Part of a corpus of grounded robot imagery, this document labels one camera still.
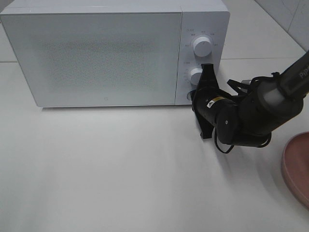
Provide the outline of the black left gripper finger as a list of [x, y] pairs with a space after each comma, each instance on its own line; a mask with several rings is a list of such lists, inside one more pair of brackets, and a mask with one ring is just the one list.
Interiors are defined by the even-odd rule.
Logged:
[[211, 139], [214, 126], [211, 123], [209, 123], [206, 119], [204, 119], [202, 116], [197, 116], [197, 121], [201, 130], [200, 134], [201, 138]]

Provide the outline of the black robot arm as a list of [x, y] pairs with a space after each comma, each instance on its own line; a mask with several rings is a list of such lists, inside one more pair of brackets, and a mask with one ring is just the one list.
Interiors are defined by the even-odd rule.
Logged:
[[196, 89], [190, 92], [201, 138], [215, 143], [262, 148], [272, 132], [303, 109], [309, 92], [309, 54], [305, 53], [283, 73], [227, 84], [237, 93], [219, 88], [212, 64], [202, 64]]

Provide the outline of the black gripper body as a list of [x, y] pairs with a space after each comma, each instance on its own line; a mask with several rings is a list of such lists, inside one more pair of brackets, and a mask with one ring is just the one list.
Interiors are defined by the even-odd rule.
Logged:
[[223, 144], [232, 145], [238, 130], [238, 108], [229, 99], [229, 94], [219, 90], [218, 93], [200, 92], [193, 95], [193, 111], [214, 126], [213, 132]]

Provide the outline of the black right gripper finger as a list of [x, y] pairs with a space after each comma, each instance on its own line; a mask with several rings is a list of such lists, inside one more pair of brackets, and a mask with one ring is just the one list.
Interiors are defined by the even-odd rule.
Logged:
[[218, 93], [220, 88], [216, 79], [214, 65], [211, 63], [201, 64], [202, 73], [197, 85], [197, 92], [198, 93]]

